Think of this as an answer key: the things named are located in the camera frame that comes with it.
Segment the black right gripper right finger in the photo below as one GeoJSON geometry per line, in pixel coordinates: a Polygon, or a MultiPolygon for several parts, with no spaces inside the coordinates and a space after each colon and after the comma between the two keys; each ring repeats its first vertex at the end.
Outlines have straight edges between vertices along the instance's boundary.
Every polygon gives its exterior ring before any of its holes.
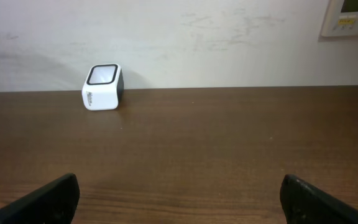
{"type": "Polygon", "coordinates": [[[285,175],[280,203],[288,224],[358,224],[358,210],[295,175],[285,175]]]}

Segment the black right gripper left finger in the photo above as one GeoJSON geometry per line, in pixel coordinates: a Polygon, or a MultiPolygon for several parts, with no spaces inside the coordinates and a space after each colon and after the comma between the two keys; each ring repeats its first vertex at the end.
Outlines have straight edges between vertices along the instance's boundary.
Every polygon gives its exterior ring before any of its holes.
{"type": "Polygon", "coordinates": [[[0,208],[0,224],[70,224],[80,198],[75,174],[65,174],[0,208]]]}

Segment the white barcode scanner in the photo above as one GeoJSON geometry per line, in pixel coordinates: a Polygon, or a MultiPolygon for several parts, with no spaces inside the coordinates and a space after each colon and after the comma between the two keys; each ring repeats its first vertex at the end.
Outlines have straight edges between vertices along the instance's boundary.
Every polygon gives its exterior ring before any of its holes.
{"type": "Polygon", "coordinates": [[[93,66],[81,90],[83,104],[90,111],[116,109],[123,93],[122,69],[115,63],[93,66]]]}

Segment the beige wall control panel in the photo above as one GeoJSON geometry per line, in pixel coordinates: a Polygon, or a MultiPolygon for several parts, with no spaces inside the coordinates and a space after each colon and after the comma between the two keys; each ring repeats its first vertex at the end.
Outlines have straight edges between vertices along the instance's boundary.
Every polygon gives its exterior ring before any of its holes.
{"type": "Polygon", "coordinates": [[[329,0],[321,36],[358,36],[358,0],[329,0]]]}

